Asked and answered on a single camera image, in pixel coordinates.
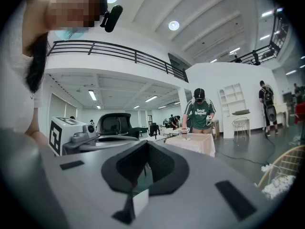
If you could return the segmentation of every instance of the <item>black metal railing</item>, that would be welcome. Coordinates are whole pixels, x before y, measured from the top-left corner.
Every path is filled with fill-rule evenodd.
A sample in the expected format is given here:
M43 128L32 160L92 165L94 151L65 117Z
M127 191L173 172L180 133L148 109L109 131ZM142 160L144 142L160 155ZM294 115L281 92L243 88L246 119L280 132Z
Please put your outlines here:
M152 55L114 43L89 40L54 41L52 48L48 52L48 56L55 53L86 53L87 55L102 54L118 57L133 61L137 64L151 66L155 69L163 71L164 73L171 74L183 81L188 82L185 69L180 70Z
M265 61L276 58L287 36L289 22L283 13L283 8L274 11L274 23L269 45L247 53L230 62L260 65Z

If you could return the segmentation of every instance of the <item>red object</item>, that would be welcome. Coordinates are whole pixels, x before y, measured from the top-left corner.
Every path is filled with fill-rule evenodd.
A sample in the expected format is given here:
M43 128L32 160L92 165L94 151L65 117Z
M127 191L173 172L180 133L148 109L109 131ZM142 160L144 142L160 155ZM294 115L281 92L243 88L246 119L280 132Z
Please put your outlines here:
M305 120L305 102L295 107L295 124Z

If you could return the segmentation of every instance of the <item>green jersey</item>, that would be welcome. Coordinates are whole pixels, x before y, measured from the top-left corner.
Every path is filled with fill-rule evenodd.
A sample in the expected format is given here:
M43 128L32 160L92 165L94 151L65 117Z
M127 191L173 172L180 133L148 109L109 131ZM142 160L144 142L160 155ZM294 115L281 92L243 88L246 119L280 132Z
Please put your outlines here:
M211 100L205 98L202 104L198 104L192 100L187 103L184 114L190 115L193 122L193 127L198 130L205 130L211 128L206 125L206 117L215 113L215 108Z

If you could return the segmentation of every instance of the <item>black rubber pad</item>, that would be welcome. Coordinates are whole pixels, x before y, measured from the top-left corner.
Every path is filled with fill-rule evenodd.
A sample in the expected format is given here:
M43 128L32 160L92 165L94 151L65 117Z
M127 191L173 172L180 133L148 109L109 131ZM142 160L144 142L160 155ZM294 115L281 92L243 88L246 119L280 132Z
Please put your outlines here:
M215 184L218 191L229 204L239 220L243 220L256 212L256 208L229 181Z
M83 164L85 164L85 163L82 162L81 160L78 160L78 161L73 161L73 162L70 162L70 163L62 164L62 165L60 165L60 167L61 167L62 170L67 170L67 169L71 169L71 168L74 168L74 167L77 167L77 166L81 166Z

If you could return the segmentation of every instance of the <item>striped sleeve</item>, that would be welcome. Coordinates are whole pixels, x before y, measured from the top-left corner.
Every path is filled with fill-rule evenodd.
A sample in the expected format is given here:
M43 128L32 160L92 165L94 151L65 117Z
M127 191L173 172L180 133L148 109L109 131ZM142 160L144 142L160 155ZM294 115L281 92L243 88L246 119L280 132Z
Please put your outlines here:
M185 112L184 114L185 115L189 115L191 110L192 110L192 107L193 107L193 104L192 104L192 100L190 100L187 105L186 105L186 109L185 109Z
M214 104L213 104L213 102L212 102L211 100L210 100L210 103L211 103L211 104L210 104L210 108L209 108L210 114L211 114L211 113L214 113L214 114L215 114L215 113L216 113L216 110L215 110Z

